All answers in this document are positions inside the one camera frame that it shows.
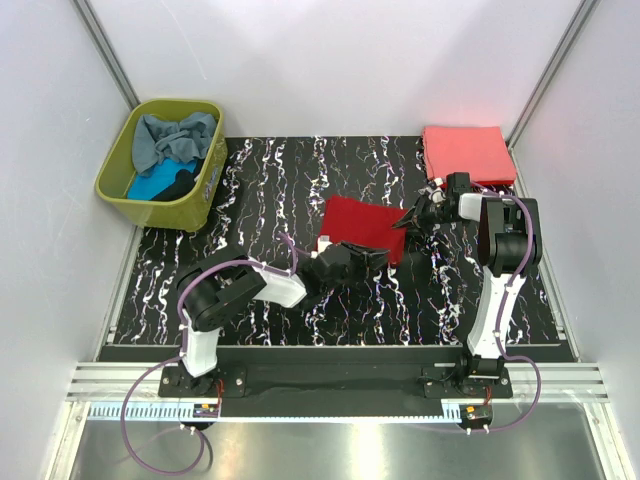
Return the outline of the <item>red t shirt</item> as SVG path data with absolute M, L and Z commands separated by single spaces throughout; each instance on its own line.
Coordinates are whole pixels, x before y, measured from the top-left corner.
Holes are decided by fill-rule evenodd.
M 388 250 L 388 262 L 395 266 L 404 255 L 406 229 L 393 225 L 406 213 L 402 208 L 333 195 L 326 202 L 319 236 L 327 236 L 334 244 L 344 241 Z

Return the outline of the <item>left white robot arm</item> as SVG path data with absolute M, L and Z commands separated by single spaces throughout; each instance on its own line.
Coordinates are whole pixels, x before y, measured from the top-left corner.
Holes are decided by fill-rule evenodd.
M 281 233 L 291 253 L 291 266 L 277 268 L 229 245 L 183 269 L 175 280 L 182 345 L 177 380 L 196 396 L 221 384 L 217 346 L 220 331 L 252 301 L 274 303 L 285 309 L 308 311 L 338 288 L 365 281 L 386 268 L 390 251 L 321 238 L 320 247 L 307 253 Z

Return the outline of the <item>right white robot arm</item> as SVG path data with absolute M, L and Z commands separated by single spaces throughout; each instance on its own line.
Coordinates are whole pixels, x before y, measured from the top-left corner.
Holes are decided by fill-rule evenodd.
M 537 201 L 489 191 L 473 182 L 469 173 L 455 172 L 424 187 L 393 227 L 424 233 L 436 224 L 458 221 L 477 224 L 482 292 L 463 352 L 438 382 L 472 397 L 484 389 L 508 385 L 506 364 L 523 362 L 540 383 L 533 360 L 506 352 L 514 306 L 529 270 L 539 264 L 543 253 Z

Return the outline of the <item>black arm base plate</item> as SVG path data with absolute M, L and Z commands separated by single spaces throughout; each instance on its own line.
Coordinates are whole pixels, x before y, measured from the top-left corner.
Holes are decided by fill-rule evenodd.
M 443 400 L 510 399 L 509 373 L 464 372 L 461 347 L 231 347 L 196 376 L 178 364 L 161 373 L 159 393 L 173 398 L 220 394 L 237 417 L 425 417 Z

